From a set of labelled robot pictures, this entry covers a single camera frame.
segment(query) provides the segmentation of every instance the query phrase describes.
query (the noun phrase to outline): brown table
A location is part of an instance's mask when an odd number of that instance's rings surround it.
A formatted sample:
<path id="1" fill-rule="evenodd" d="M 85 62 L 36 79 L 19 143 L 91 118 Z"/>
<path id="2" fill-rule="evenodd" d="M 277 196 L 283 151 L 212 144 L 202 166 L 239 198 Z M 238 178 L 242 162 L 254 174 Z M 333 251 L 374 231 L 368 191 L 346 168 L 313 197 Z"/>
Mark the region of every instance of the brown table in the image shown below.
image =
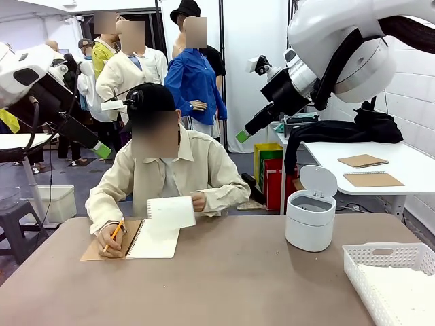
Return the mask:
<path id="1" fill-rule="evenodd" d="M 173 259 L 88 261 L 89 221 L 65 222 L 0 287 L 1 325 L 373 325 L 343 244 L 419 242 L 394 216 L 337 215 L 322 253 L 289 245 L 282 216 L 205 219 Z"/>

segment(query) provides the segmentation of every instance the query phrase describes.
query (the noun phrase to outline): tiled wall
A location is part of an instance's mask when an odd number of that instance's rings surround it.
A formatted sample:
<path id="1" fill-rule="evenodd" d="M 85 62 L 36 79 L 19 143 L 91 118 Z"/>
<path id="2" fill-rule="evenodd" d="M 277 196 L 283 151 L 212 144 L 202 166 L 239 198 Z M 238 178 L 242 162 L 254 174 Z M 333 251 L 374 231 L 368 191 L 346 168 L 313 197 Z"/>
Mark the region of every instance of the tiled wall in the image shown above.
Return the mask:
<path id="1" fill-rule="evenodd" d="M 387 43 L 397 61 L 396 75 L 386 90 L 388 112 L 409 145 L 435 156 L 435 55 L 412 49 L 397 39 L 388 37 Z M 378 95 L 376 109 L 386 112 L 384 96 Z M 358 107 L 333 96 L 321 116 L 353 120 L 353 109 Z M 435 234 L 435 195 L 408 196 L 406 208 Z"/>

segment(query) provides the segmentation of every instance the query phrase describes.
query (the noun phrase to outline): brown notebook cover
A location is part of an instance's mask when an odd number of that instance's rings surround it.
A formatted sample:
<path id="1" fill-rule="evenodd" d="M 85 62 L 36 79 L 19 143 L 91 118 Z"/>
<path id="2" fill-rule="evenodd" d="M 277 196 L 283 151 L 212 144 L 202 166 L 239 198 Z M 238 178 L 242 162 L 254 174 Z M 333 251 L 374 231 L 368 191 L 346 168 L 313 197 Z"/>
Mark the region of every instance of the brown notebook cover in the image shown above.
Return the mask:
<path id="1" fill-rule="evenodd" d="M 345 173 L 344 177 L 355 187 L 399 187 L 404 184 L 385 172 Z"/>
<path id="2" fill-rule="evenodd" d="M 350 158 L 339 158 L 338 160 L 353 168 L 368 168 L 369 166 L 388 164 L 388 160 L 376 158 L 368 154 L 351 156 Z"/>
<path id="3" fill-rule="evenodd" d="M 137 230 L 139 229 L 139 225 L 142 221 L 125 221 L 125 227 L 127 229 L 127 233 L 125 233 L 122 237 L 121 244 L 121 252 L 124 254 L 123 258 L 105 258 L 99 255 L 99 246 L 97 237 L 95 237 L 90 243 L 89 247 L 86 249 L 80 261 L 92 261 L 92 260 L 115 260 L 115 259 L 126 259 L 125 255 L 128 251 L 128 248 L 135 237 Z"/>

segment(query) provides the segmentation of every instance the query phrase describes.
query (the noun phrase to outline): white wall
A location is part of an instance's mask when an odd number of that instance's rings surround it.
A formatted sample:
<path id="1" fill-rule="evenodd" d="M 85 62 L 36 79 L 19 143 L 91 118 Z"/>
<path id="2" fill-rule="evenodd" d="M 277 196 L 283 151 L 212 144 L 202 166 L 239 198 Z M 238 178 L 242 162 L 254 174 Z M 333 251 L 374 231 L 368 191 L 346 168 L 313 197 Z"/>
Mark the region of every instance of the white wall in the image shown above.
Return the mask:
<path id="1" fill-rule="evenodd" d="M 143 8 L 155 7 L 155 0 L 20 0 L 20 1 L 27 2 L 27 3 L 35 3 L 38 5 L 46 5 L 48 7 L 58 8 L 68 12 L 95 12 L 98 10 L 131 10 L 131 9 L 143 9 Z"/>
<path id="2" fill-rule="evenodd" d="M 387 42 L 397 60 L 396 75 L 386 92 L 389 114 L 405 142 L 435 156 L 435 55 L 412 49 L 397 39 L 388 38 Z M 343 103 L 334 96 L 322 117 L 352 120 L 354 108 L 358 105 Z M 376 109 L 386 112 L 383 93 L 377 97 Z M 406 208 L 435 234 L 435 195 L 408 196 Z"/>
<path id="3" fill-rule="evenodd" d="M 77 48 L 82 38 L 75 18 L 63 11 L 20 1 L 1 0 L 0 41 L 9 43 L 14 50 L 44 44 L 47 39 L 58 42 L 59 48 L 82 56 Z"/>
<path id="4" fill-rule="evenodd" d="M 276 67 L 284 67 L 287 47 L 287 10 L 285 0 L 225 0 L 225 57 L 228 107 L 228 146 L 234 152 L 252 152 L 254 143 L 266 141 L 264 130 L 244 144 L 236 134 L 268 104 L 260 90 L 266 76 L 245 72 L 246 62 L 261 54 Z"/>

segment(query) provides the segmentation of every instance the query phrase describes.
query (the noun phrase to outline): black cloth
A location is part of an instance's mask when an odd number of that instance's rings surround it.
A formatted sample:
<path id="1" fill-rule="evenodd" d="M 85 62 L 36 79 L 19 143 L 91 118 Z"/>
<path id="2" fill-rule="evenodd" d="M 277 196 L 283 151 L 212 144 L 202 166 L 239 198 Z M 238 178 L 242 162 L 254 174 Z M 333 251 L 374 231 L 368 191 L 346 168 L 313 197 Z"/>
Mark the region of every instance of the black cloth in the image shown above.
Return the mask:
<path id="1" fill-rule="evenodd" d="M 95 130 L 98 134 L 98 138 L 100 141 L 110 147 L 113 146 L 115 152 L 118 153 L 122 148 L 121 145 L 121 136 L 118 130 L 115 128 L 115 124 L 117 122 L 100 122 L 98 120 L 94 120 Z"/>
<path id="2" fill-rule="evenodd" d="M 394 118 L 388 114 L 358 109 L 355 122 L 323 120 L 293 128 L 285 154 L 285 170 L 294 171 L 300 142 L 356 143 L 375 141 L 395 144 L 403 141 Z"/>
<path id="3" fill-rule="evenodd" d="M 180 14 L 185 17 L 200 17 L 201 9 L 195 0 L 181 0 L 178 9 L 172 11 L 169 16 L 177 24 L 177 16 Z"/>
<path id="4" fill-rule="evenodd" d="M 76 142 L 70 142 L 69 139 L 65 136 L 59 136 L 59 148 L 58 148 L 58 156 L 59 158 L 68 158 L 68 146 L 71 143 L 71 158 L 73 161 L 77 161 L 80 156 L 80 144 Z"/>
<path id="5" fill-rule="evenodd" d="M 212 46 L 207 46 L 206 49 L 199 49 L 199 52 L 209 61 L 211 68 L 215 71 L 216 77 L 226 75 L 224 61 L 222 61 L 219 51 Z"/>

